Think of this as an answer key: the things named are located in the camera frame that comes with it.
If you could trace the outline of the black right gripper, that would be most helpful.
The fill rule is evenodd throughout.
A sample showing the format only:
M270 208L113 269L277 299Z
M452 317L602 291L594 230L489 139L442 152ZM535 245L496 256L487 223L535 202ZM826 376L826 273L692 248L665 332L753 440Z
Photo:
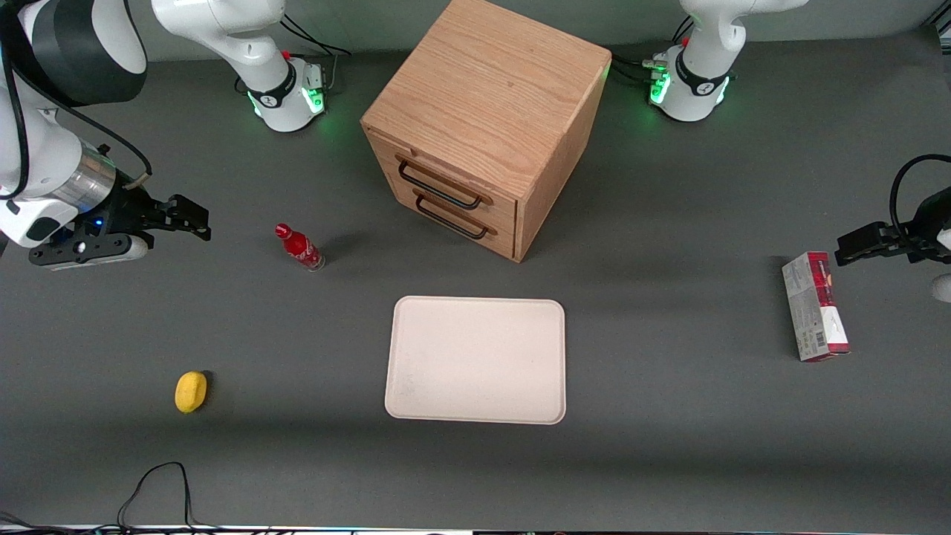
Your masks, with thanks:
M88 234L138 235L147 230L189 233L202 241L211 239L211 228L191 223L207 223L210 213L186 196L173 195L166 202L153 199L142 187L126 189L129 177L117 177L106 199L88 211Z

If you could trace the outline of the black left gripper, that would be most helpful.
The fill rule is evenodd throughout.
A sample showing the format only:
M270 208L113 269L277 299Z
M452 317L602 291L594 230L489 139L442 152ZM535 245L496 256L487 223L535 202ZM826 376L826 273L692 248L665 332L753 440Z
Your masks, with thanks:
M949 246L942 244L940 233L949 230L950 187L927 197L914 217L901 225L906 233L906 246L901 244L894 226L872 222L837 239L837 265L845 267L863 259L894 256L908 257L910 263L931 260L950 264Z

